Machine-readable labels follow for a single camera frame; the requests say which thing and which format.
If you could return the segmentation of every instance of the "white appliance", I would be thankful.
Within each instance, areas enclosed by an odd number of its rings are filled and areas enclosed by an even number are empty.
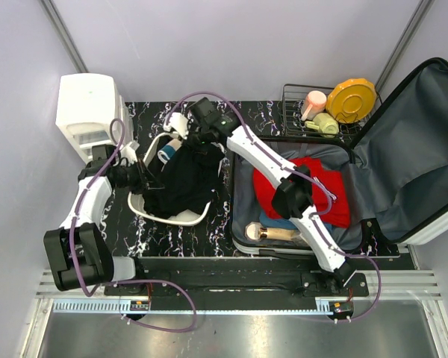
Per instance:
[[[133,140],[133,122],[114,79],[96,73],[80,73],[62,76],[56,125],[68,139],[81,159],[92,159],[94,145],[113,144],[110,123],[119,118],[125,123],[125,140]],[[113,137],[121,136],[119,125],[113,129]]]

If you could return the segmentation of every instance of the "blue cloth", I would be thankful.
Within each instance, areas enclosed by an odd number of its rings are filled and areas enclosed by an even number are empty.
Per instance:
[[[287,219],[271,219],[266,213],[262,210],[259,216],[259,222],[264,227],[274,227],[276,229],[287,229],[287,230],[297,230],[297,227],[289,222]],[[323,226],[331,232],[332,224],[328,224],[326,222],[323,223]]]
[[[161,162],[166,164],[169,159],[174,155],[176,150],[169,144],[166,144],[159,152],[158,158]]]

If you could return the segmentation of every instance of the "white robotic arm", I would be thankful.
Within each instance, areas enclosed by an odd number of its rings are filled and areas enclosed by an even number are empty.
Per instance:
[[[281,185],[281,179],[286,179],[290,176],[290,172],[284,168],[294,169],[295,164],[275,153],[264,142],[257,138],[249,127],[247,130],[248,133],[251,134],[250,140],[247,137],[243,126],[240,126],[235,129],[232,132],[232,136],[227,139],[227,147],[248,160],[267,178],[274,189],[277,189],[277,187]],[[320,267],[325,271],[334,272],[334,270],[343,265],[345,257],[334,251],[338,246],[325,226],[323,226],[320,217],[318,215],[313,215],[316,213],[317,209],[312,205],[302,213],[302,218],[290,218],[290,221],[297,227],[297,229],[299,229],[304,236],[305,241],[311,246]],[[326,235],[327,242],[331,244],[331,247],[324,242],[312,221],[319,226],[320,232]]]
[[[187,123],[187,119],[181,115],[174,116],[172,126],[167,130],[178,126],[175,129],[190,145],[220,142],[248,160],[276,189],[273,206],[277,213],[289,219],[299,229],[315,253],[322,270],[334,275],[336,281],[345,286],[355,270],[346,258],[337,252],[340,251],[339,247],[317,215],[316,207],[311,201],[310,183],[301,179],[301,175],[295,176],[294,173],[301,168],[296,168],[294,164],[275,153],[257,138],[248,126],[241,125],[235,116],[222,114],[207,98],[191,105],[190,111],[199,122],[199,131],[189,132],[185,129],[182,122]],[[137,160],[137,146],[133,143],[125,145],[120,151],[121,156],[127,157],[130,166],[121,166],[118,163],[103,171],[103,163],[111,158],[111,152],[114,150],[110,147],[112,146],[93,147],[93,161],[88,163],[78,176],[79,192],[73,204],[75,208],[82,192],[88,191],[81,202],[74,231],[84,252],[84,256],[79,260],[80,271],[88,284],[110,282],[118,280],[118,277],[131,278],[134,264],[125,263],[124,260],[132,260],[126,257],[121,258],[124,259],[122,262],[115,260],[106,248],[98,227],[106,200],[114,187],[127,187],[132,192],[143,192],[148,185],[146,168],[143,167],[142,161]],[[98,171],[102,172],[101,176],[96,178],[93,185],[88,185]],[[74,218],[75,211],[72,209],[60,228],[48,231],[44,238],[50,268],[60,290],[79,287],[66,240]]]

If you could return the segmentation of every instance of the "metal wire shelf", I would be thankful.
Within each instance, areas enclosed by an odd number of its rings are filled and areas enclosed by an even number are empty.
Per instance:
[[[326,95],[329,95],[333,88],[309,86],[305,84],[284,85],[282,90],[282,122],[285,136],[320,136],[318,132],[306,128],[304,122],[300,120],[302,117],[300,110],[305,97],[313,90],[319,90]],[[377,93],[377,99],[373,109],[366,117],[355,123],[354,116],[356,116],[356,114],[346,116],[343,113],[339,113],[336,119],[339,122],[340,132],[335,135],[335,139],[350,143],[381,104],[382,99],[380,98],[380,94]]]

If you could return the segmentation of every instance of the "red clothing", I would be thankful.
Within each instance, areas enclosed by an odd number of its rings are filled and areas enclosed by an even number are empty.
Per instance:
[[[291,159],[290,162],[297,166],[306,165],[311,171],[311,177],[313,179],[317,178],[331,194],[337,197],[336,200],[332,200],[330,212],[320,217],[322,221],[338,227],[349,227],[350,210],[340,172],[325,170],[319,159],[310,157]],[[253,181],[257,200],[266,215],[271,219],[281,219],[279,214],[272,208],[272,198],[276,192],[272,185],[257,169],[254,169]],[[312,199],[317,207],[317,211],[323,211],[327,208],[326,195],[315,184],[312,184]]]

